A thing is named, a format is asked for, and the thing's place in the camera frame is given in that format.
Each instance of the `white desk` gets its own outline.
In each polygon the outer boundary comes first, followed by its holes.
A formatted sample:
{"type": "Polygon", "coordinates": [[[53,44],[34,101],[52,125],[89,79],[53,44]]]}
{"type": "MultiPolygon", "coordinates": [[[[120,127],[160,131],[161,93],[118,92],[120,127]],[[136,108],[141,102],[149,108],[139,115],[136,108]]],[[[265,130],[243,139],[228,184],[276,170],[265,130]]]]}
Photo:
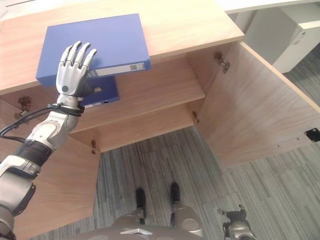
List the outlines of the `white desk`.
{"type": "Polygon", "coordinates": [[[320,2],[320,0],[215,0],[227,14],[242,13],[258,9],[282,7],[293,4],[320,2]]]}

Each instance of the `white cabinet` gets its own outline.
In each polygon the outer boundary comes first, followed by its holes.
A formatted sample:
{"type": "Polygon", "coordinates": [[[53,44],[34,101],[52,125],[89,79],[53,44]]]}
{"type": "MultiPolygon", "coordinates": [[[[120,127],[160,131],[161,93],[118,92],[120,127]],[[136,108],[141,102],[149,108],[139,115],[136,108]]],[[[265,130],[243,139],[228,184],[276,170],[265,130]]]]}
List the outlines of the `white cabinet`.
{"type": "Polygon", "coordinates": [[[320,7],[307,3],[258,10],[244,42],[287,73],[320,42],[320,7]]]}

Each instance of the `black cable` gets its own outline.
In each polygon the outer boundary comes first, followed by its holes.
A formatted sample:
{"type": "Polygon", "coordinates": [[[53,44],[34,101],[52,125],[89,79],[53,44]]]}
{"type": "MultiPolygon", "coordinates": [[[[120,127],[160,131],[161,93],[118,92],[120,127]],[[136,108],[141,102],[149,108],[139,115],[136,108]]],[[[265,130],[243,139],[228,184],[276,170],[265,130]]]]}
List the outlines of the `black cable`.
{"type": "Polygon", "coordinates": [[[8,133],[9,131],[13,130],[13,129],[16,129],[18,128],[21,124],[27,122],[27,121],[30,121],[32,119],[35,119],[35,118],[38,118],[44,114],[48,114],[50,113],[51,111],[53,110],[57,110],[61,107],[61,104],[58,104],[54,107],[50,106],[50,107],[45,107],[45,108],[42,108],[42,109],[39,109],[37,111],[34,111],[34,112],[31,112],[31,113],[28,113],[27,115],[21,117],[19,120],[15,121],[14,123],[4,127],[1,131],[0,131],[0,138],[3,138],[3,139],[8,139],[8,140],[13,140],[13,141],[17,141],[17,142],[20,142],[20,143],[24,143],[26,141],[25,138],[23,137],[19,137],[19,136],[5,136],[6,133],[8,133]]]}

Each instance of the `robotic arm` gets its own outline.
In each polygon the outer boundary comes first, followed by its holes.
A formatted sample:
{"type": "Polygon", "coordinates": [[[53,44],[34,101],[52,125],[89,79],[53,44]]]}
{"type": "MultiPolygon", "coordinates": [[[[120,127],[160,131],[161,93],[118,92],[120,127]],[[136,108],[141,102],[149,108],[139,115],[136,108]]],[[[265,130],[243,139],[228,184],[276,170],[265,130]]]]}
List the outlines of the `robotic arm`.
{"type": "Polygon", "coordinates": [[[85,43],[78,50],[80,46],[81,42],[77,41],[68,46],[61,56],[56,77],[56,88],[60,94],[57,103],[49,107],[52,111],[47,119],[35,126],[25,140],[18,137],[23,144],[0,164],[0,240],[16,239],[14,217],[24,211],[36,191],[32,180],[77,126],[78,118],[84,112],[80,105],[82,98],[101,92],[101,88],[94,89],[86,83],[89,66],[97,50],[91,50],[84,59],[90,43],[85,43]]]}

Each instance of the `black latch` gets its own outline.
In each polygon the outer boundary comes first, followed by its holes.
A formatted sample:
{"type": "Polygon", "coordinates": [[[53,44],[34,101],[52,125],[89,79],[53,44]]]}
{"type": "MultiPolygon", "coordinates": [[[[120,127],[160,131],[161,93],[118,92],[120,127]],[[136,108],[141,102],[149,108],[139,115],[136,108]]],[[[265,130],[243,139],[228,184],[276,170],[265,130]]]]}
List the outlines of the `black latch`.
{"type": "Polygon", "coordinates": [[[313,143],[320,141],[320,131],[318,128],[312,128],[304,133],[313,143]]]}

